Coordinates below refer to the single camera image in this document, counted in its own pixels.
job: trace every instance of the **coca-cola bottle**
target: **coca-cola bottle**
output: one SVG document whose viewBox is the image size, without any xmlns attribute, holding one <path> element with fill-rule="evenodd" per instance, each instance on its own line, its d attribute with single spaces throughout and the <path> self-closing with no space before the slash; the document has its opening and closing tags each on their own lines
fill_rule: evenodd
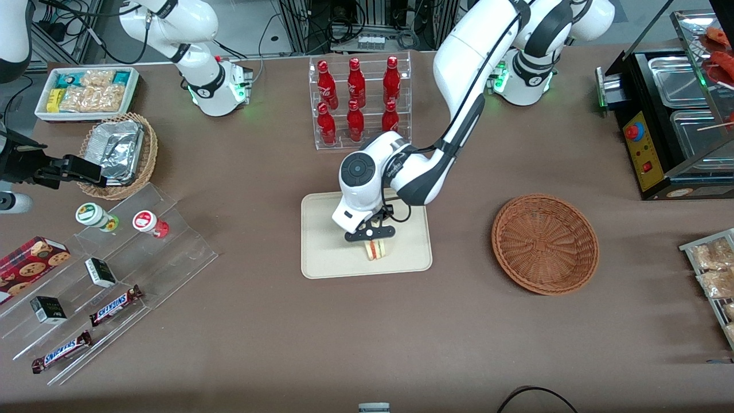
<svg viewBox="0 0 734 413">
<path fill-rule="evenodd" d="M 321 138 L 324 140 L 326 146 L 333 146 L 336 144 L 336 123 L 334 123 L 334 117 L 329 113 L 329 108 L 326 103 L 319 102 L 316 108 L 319 111 L 316 122 L 319 124 Z"/>
<path fill-rule="evenodd" d="M 400 99 L 400 73 L 398 72 L 398 58 L 395 56 L 388 57 L 388 69 L 385 71 L 385 77 L 382 78 L 382 87 L 384 93 L 382 100 L 385 104 L 392 99 L 397 102 Z"/>
<path fill-rule="evenodd" d="M 339 107 L 339 99 L 336 97 L 336 82 L 329 73 L 329 65 L 326 60 L 319 60 L 316 67 L 319 68 L 319 94 L 321 99 L 329 105 L 331 110 L 335 110 Z"/>
<path fill-rule="evenodd" d="M 365 75 L 360 69 L 360 60 L 356 57 L 349 59 L 349 78 L 346 84 L 349 87 L 349 98 L 356 99 L 359 106 L 364 107 L 367 104 Z"/>
<path fill-rule="evenodd" d="M 385 113 L 382 114 L 382 131 L 398 131 L 398 122 L 400 122 L 400 117 L 398 116 L 398 113 L 395 112 L 395 101 L 389 100 L 387 104 L 385 104 Z"/>
<path fill-rule="evenodd" d="M 359 142 L 362 140 L 362 132 L 365 130 L 365 117 L 360 111 L 357 99 L 349 101 L 349 113 L 346 114 L 346 122 L 349 124 L 349 139 Z"/>
</svg>

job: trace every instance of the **yellow control panel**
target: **yellow control panel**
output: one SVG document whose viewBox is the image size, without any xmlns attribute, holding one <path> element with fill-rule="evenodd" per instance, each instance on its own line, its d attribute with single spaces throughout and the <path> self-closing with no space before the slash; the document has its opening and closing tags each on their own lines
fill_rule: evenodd
<svg viewBox="0 0 734 413">
<path fill-rule="evenodd" d="M 665 174 L 660 166 L 660 159 L 658 159 L 658 153 L 655 152 L 653 140 L 650 139 L 642 112 L 625 125 L 622 133 L 625 134 L 625 141 L 630 150 L 632 165 L 635 167 L 640 188 L 643 191 L 649 190 L 662 181 Z"/>
</svg>

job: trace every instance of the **jar lid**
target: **jar lid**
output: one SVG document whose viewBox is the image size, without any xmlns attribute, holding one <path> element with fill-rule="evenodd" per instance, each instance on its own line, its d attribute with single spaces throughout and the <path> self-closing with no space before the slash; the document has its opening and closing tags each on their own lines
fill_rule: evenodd
<svg viewBox="0 0 734 413">
<path fill-rule="evenodd" d="M 151 211 L 140 211 L 133 218 L 133 227 L 141 232 L 148 232 L 156 227 L 158 217 Z"/>
<path fill-rule="evenodd" d="M 87 202 L 76 210 L 76 221 L 84 225 L 92 225 L 102 219 L 102 214 L 103 210 L 99 205 Z"/>
</svg>

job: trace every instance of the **aluminum foil container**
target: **aluminum foil container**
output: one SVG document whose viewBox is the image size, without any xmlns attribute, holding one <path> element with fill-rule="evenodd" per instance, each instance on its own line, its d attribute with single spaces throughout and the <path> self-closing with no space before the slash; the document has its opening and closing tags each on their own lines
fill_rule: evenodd
<svg viewBox="0 0 734 413">
<path fill-rule="evenodd" d="M 135 180 L 145 128 L 136 121 L 102 123 L 94 128 L 84 158 L 102 167 L 108 186 Z"/>
</svg>

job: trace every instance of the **beige tray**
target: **beige tray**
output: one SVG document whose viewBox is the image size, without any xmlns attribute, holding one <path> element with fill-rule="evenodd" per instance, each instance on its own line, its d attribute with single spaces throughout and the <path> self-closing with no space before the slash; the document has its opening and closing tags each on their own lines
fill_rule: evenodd
<svg viewBox="0 0 734 413">
<path fill-rule="evenodd" d="M 387 198 L 394 191 L 385 190 Z M 371 274 L 410 273 L 431 267 L 431 240 L 428 235 L 426 207 L 413 207 L 405 223 L 388 220 L 396 234 L 385 239 L 387 255 L 369 261 L 364 242 L 348 243 L 344 231 L 331 219 L 339 205 L 341 192 L 314 193 L 301 201 L 301 272 L 309 279 L 367 276 Z M 392 201 L 395 216 L 407 216 L 407 205 Z"/>
</svg>

